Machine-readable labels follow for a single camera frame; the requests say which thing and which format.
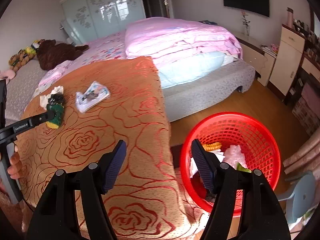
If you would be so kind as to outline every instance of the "finger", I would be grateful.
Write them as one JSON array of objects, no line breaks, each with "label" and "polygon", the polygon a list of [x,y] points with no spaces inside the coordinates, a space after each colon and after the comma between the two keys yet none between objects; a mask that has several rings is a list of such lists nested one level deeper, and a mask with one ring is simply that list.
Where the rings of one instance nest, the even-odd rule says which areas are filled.
[{"label": "finger", "polygon": [[16,165],[20,161],[19,153],[15,152],[9,159],[11,165]]},{"label": "finger", "polygon": [[10,175],[11,179],[18,179],[21,178],[23,176],[23,171],[20,170],[19,172],[17,172],[16,174]]},{"label": "finger", "polygon": [[8,168],[8,173],[9,173],[10,175],[13,175],[13,174],[19,172],[21,169],[22,169],[22,162],[19,161],[17,164],[12,165],[12,166],[10,166],[10,167]]}]

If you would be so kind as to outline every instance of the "basket rim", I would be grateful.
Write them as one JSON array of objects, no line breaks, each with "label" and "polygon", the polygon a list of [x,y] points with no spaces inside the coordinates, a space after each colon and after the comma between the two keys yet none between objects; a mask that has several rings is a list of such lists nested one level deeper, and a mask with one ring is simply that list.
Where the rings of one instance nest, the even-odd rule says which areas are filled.
[{"label": "basket rim", "polygon": [[[276,140],[274,139],[273,135],[271,134],[271,132],[267,129],[267,127],[265,127],[264,124],[262,124],[261,122],[259,122],[258,120],[256,120],[255,118],[246,115],[246,114],[242,114],[242,113],[238,113],[238,112],[220,112],[220,113],[216,113],[216,114],[212,114],[208,117],[206,117],[205,119],[203,119],[202,121],[200,121],[189,133],[188,136],[186,138],[186,140],[183,143],[182,149],[181,149],[181,154],[180,154],[180,171],[181,171],[181,178],[182,178],[182,182],[188,192],[188,194],[190,195],[190,197],[192,198],[192,200],[202,209],[204,209],[207,212],[211,212],[212,211],[212,207],[213,205],[210,205],[207,201],[205,201],[204,199],[202,199],[201,197],[199,197],[199,195],[197,194],[197,192],[194,190],[192,184],[191,184],[191,180],[190,178],[188,178],[187,176],[187,154],[188,154],[188,149],[190,149],[191,147],[191,140],[194,136],[195,133],[197,133],[198,131],[202,130],[204,127],[206,127],[206,123],[208,120],[216,118],[216,117],[221,117],[221,116],[232,116],[232,117],[237,117],[237,116],[241,116],[242,118],[245,118],[247,120],[250,120],[251,122],[255,122],[258,126],[261,127],[261,129],[263,129],[267,135],[269,136],[274,149],[275,149],[275,154],[274,154],[274,169],[273,169],[273,178],[272,181],[273,185],[271,185],[272,189],[275,190],[278,181],[279,181],[279,177],[280,177],[280,172],[281,172],[281,156],[280,156],[280,151],[278,148],[278,145],[276,143]],[[235,211],[233,217],[239,217],[241,215],[241,210]]]}]

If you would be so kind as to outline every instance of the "brown teddy bear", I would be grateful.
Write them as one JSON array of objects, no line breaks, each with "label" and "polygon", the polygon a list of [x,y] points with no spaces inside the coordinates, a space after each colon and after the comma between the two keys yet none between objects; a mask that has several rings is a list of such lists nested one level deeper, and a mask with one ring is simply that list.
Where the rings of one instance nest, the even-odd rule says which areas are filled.
[{"label": "brown teddy bear", "polygon": [[10,60],[9,65],[10,69],[14,72],[17,72],[19,68],[24,66],[28,63],[29,60],[31,60],[34,57],[34,55],[28,55],[24,49],[21,49],[17,54],[14,54]]},{"label": "brown teddy bear", "polygon": [[37,50],[37,58],[43,70],[51,70],[66,60],[75,60],[89,48],[88,45],[75,47],[65,43],[55,44],[55,40],[45,40]]}]

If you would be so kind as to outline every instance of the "gray handle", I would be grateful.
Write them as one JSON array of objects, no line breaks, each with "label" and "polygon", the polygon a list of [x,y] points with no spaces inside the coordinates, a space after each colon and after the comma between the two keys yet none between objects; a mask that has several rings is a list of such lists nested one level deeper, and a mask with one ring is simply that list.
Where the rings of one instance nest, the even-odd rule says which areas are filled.
[{"label": "gray handle", "polygon": [[23,199],[21,187],[18,180],[11,179],[8,174],[8,168],[10,167],[9,158],[14,153],[14,143],[10,143],[7,146],[0,145],[0,152],[0,177],[12,204],[17,204]]}]

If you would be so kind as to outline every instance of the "pink plush toy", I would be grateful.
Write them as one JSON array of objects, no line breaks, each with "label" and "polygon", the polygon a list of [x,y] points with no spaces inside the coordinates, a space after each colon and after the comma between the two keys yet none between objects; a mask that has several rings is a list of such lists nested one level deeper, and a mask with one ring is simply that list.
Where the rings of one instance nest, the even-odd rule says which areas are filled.
[{"label": "pink plush toy", "polygon": [[12,80],[16,76],[16,73],[8,69],[7,71],[0,73],[0,79],[5,79],[5,82],[8,84],[10,80]]}]

